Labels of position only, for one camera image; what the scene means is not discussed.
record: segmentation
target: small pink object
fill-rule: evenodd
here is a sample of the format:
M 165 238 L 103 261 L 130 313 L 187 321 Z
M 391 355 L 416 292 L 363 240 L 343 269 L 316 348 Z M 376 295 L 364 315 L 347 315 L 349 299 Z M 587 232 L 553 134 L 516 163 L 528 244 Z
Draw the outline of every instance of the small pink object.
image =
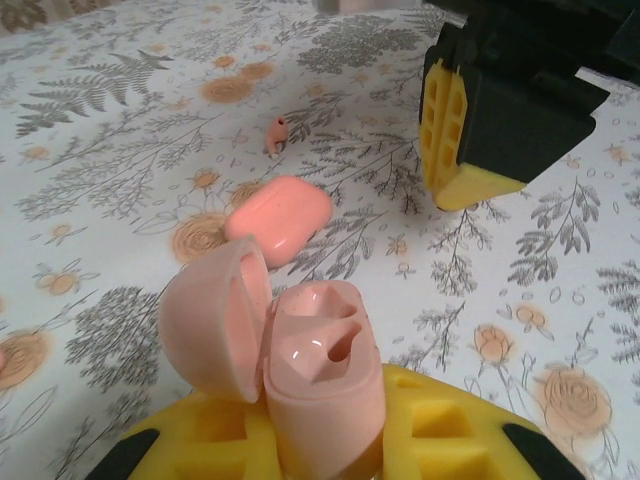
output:
M 278 117 L 269 126 L 264 139 L 265 146 L 269 156 L 273 159 L 278 158 L 278 146 L 284 146 L 289 138 L 289 127 L 284 117 Z
M 289 263 L 331 220 L 333 203 L 323 190 L 283 175 L 254 193 L 225 222 L 233 241 L 254 235 L 268 268 Z
M 289 476 L 329 480 L 355 469 L 368 480 L 380 468 L 382 362 L 350 283 L 303 283 L 273 302 L 260 248 L 247 236 L 169 283 L 158 333 L 175 370 L 198 390 L 255 402 L 265 387 Z
M 267 404 L 292 478 L 340 478 L 371 455 L 386 420 L 385 393 L 380 352 L 356 287 L 317 281 L 282 293 L 268 355 Z
M 169 362 L 204 393 L 256 402 L 271 299 L 269 274 L 252 237 L 189 264 L 169 282 L 158 311 L 158 336 Z

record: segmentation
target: printed tablecloth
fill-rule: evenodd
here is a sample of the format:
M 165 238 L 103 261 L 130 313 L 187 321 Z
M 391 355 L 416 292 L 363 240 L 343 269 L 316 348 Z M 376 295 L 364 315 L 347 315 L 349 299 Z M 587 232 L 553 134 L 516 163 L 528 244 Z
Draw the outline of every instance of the printed tablecloth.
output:
M 612 95 L 590 138 L 522 193 L 439 212 L 417 114 L 444 21 L 461 20 L 130 0 L 2 39 L 3 480 L 81 479 L 189 392 L 156 341 L 158 297 L 280 174 L 335 214 L 276 293 L 349 280 L 385 361 L 534 421 L 589 478 L 640 478 L 640 95 L 591 77 Z M 278 115 L 290 139 L 271 160 Z

